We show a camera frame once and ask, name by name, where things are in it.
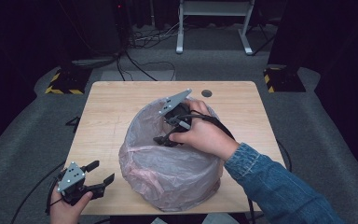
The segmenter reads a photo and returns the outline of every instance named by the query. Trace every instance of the plastic bag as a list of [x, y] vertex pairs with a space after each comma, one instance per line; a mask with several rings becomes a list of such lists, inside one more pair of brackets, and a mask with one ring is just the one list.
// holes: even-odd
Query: plastic bag
[[[190, 209], [220, 187], [222, 161], [187, 145], [159, 146], [153, 141], [172, 126], [158, 114], [164, 99], [143, 108], [132, 120], [118, 153], [121, 173], [133, 190], [164, 212]], [[217, 117], [208, 106], [211, 115]]]

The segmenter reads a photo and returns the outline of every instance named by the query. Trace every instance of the yellow and black tape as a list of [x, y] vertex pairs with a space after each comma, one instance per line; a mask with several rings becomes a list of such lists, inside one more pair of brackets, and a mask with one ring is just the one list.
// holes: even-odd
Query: yellow and black tape
[[264, 80], [266, 81], [268, 92], [275, 92], [276, 87], [274, 87], [273, 82], [271, 81], [271, 70], [279, 71], [281, 68], [269, 68], [264, 70]]
[[83, 73], [63, 73], [58, 70], [50, 81], [45, 93], [56, 94], [84, 94], [85, 87], [90, 77], [90, 71], [85, 70]]

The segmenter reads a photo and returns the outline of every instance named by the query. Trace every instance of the dark background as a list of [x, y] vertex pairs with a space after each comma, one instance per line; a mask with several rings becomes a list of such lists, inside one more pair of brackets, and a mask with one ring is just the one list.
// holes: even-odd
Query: dark background
[[[151, 24], [150, 16], [141, 13], [149, 11], [147, 1], [128, 2], [133, 24]], [[158, 28], [177, 22], [177, 0], [153, 2]], [[89, 59], [96, 55], [80, 36], [89, 43], [100, 43], [90, 34], [115, 29], [106, 29], [106, 23], [97, 31], [84, 29], [87, 22], [76, 14], [73, 3], [62, 0], [72, 24], [58, 1], [0, 1], [0, 135], [36, 97], [36, 81], [60, 64], [49, 39], [62, 44], [63, 58], [66, 53], [70, 60]], [[35, 6], [45, 13], [37, 13]], [[219, 23], [222, 18], [210, 20]], [[43, 21], [57, 33], [49, 36]], [[300, 64], [321, 74], [316, 93], [358, 160], [358, 1], [289, 0], [268, 63]]]

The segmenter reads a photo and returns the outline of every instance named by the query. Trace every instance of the denim jacket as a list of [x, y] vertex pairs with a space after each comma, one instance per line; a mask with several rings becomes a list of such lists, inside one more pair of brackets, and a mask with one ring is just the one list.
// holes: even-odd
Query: denim jacket
[[323, 195], [244, 143], [225, 167], [271, 223], [343, 223]]

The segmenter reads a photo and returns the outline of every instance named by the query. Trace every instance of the power cord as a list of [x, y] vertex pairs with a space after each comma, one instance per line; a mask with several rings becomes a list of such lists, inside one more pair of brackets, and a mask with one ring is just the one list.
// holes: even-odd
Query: power cord
[[289, 162], [289, 169], [288, 170], [289, 170], [290, 173], [292, 173], [293, 165], [292, 165], [292, 159], [290, 158], [289, 152], [286, 150], [286, 147], [284, 147], [283, 144], [278, 139], [276, 139], [276, 141], [277, 141], [278, 145], [281, 146], [281, 148], [283, 149], [284, 153], [286, 154], [287, 160]]
[[135, 65], [135, 67], [137, 67], [141, 72], [143, 72], [145, 75], [147, 75], [148, 77], [150, 77], [150, 78], [153, 79], [154, 81], [157, 81], [155, 78], [153, 78], [153, 77], [151, 77], [149, 74], [147, 74], [146, 71], [144, 71], [144, 69], [142, 69], [140, 66], [138, 66], [138, 64], [136, 64], [136, 63], [133, 61], [132, 57], [130, 57], [130, 54], [129, 54], [126, 50], [125, 50], [124, 52], [126, 53], [126, 55], [127, 55], [127, 57], [129, 58], [130, 62], [131, 62], [133, 65]]
[[[287, 169], [290, 173], [292, 173], [292, 159], [290, 158], [289, 152], [287, 151], [286, 147], [278, 140], [275, 139], [278, 143], [278, 145], [283, 149], [284, 153], [286, 154], [287, 160], [289, 162], [289, 168]], [[260, 214], [258, 216], [255, 217], [255, 211], [252, 205], [252, 201], [250, 199], [248, 199], [249, 205], [250, 205], [250, 209], [251, 209], [251, 218], [248, 218], [248, 221], [252, 221], [253, 224], [255, 224], [255, 221], [258, 220], [259, 218], [263, 217], [264, 214]]]
[[31, 194], [36, 190], [37, 187], [39, 187], [39, 185], [46, 179], [48, 178], [52, 173], [54, 173], [54, 171], [56, 171], [58, 168], [60, 168], [61, 166], [63, 166], [65, 164], [65, 161], [61, 162], [59, 165], [57, 165], [54, 169], [52, 169], [50, 172], [48, 172], [48, 174], [46, 174], [41, 180], [39, 180], [39, 182], [37, 182], [37, 184], [34, 186], [34, 188], [27, 194], [27, 196], [22, 200], [21, 204], [19, 205], [19, 207], [16, 210], [16, 213], [14, 214], [13, 218], [11, 219], [11, 224], [14, 223], [14, 221], [16, 220], [17, 215], [19, 214], [22, 206], [25, 204], [25, 202], [28, 200], [28, 198], [31, 196]]

